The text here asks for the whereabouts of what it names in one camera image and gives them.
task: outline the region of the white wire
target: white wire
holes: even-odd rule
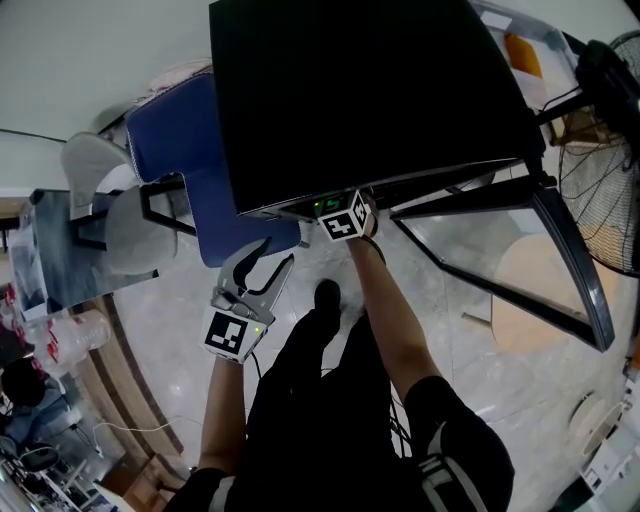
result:
[[[110,427],[116,428],[118,430],[126,430],[129,432],[157,432],[158,430],[162,430],[163,428],[167,428],[169,425],[171,425],[174,421],[176,420],[187,420],[190,421],[191,423],[195,423],[198,426],[202,426],[202,423],[196,421],[196,420],[192,420],[191,418],[185,418],[184,416],[175,416],[173,419],[171,419],[170,421],[168,421],[167,423],[165,423],[164,425],[162,425],[161,427],[156,427],[156,428],[128,428],[128,427],[121,427],[119,425],[115,425],[113,423],[109,423],[107,421],[103,421],[102,423],[98,423],[95,427],[93,427],[93,444],[95,445],[95,447],[97,449],[100,449],[100,445],[98,444],[98,440],[96,438],[96,429],[98,427],[102,427],[103,425],[109,425]]]

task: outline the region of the orange object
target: orange object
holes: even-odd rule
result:
[[[636,346],[631,359],[631,367],[640,370],[640,334],[636,336]]]
[[[509,33],[504,35],[504,45],[512,68],[542,78],[542,70],[533,46],[515,34]]]

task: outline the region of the blue chair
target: blue chair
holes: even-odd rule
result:
[[[296,221],[237,216],[211,73],[193,76],[141,106],[126,125],[142,182],[183,175],[205,265],[219,267],[244,245],[266,237],[271,237],[266,254],[300,243]]]

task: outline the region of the black shoe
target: black shoe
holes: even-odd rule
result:
[[[323,279],[316,286],[313,294],[313,303],[315,309],[340,310],[340,286],[331,279]]]

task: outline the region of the white chair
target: white chair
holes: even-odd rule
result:
[[[69,220],[75,244],[106,251],[107,264],[117,274],[151,272],[175,258],[176,228],[145,219],[139,186],[120,193],[107,211],[93,212],[96,190],[107,175],[123,165],[133,169],[131,157],[124,149],[93,133],[81,132],[64,145],[60,160],[69,183]],[[165,193],[144,197],[153,214],[177,223]],[[82,225],[104,217],[104,242],[80,236]]]

